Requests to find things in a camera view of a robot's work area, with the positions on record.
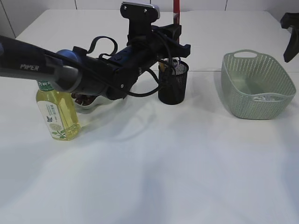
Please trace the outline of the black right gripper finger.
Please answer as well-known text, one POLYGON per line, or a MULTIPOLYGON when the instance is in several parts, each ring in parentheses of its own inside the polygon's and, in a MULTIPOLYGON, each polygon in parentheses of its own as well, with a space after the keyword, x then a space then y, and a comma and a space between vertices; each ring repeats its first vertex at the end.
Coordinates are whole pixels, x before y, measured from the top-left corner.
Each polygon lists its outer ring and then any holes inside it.
POLYGON ((284 52, 284 61, 288 63, 299 53, 299 13, 285 13, 280 20, 280 25, 282 29, 292 29, 284 52))

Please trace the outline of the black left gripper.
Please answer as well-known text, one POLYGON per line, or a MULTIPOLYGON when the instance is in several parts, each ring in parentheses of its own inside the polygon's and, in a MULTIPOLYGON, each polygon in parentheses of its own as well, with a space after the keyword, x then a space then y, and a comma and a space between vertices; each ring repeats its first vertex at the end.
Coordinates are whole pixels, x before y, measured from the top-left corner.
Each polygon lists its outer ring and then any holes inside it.
POLYGON ((106 72, 108 86, 102 95, 110 100, 125 98, 139 76, 158 60, 190 55, 189 44, 180 45, 182 26, 153 26, 151 22, 129 20, 127 46, 107 59, 111 72, 106 72))

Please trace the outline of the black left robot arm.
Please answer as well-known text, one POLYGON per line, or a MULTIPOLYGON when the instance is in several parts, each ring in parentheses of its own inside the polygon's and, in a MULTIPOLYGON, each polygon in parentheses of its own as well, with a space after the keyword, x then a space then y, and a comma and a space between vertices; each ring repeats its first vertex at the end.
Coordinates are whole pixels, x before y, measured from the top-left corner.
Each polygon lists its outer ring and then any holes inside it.
POLYGON ((143 98, 151 92, 134 93, 132 86, 139 76, 151 72, 157 62, 174 72, 172 58, 190 55, 191 46, 177 42, 182 27, 178 24, 155 26, 152 21, 129 20, 126 48, 90 57, 99 37, 89 49, 52 52, 38 46, 2 36, 0 38, 0 75, 49 82, 57 91, 110 100, 133 96, 143 98))

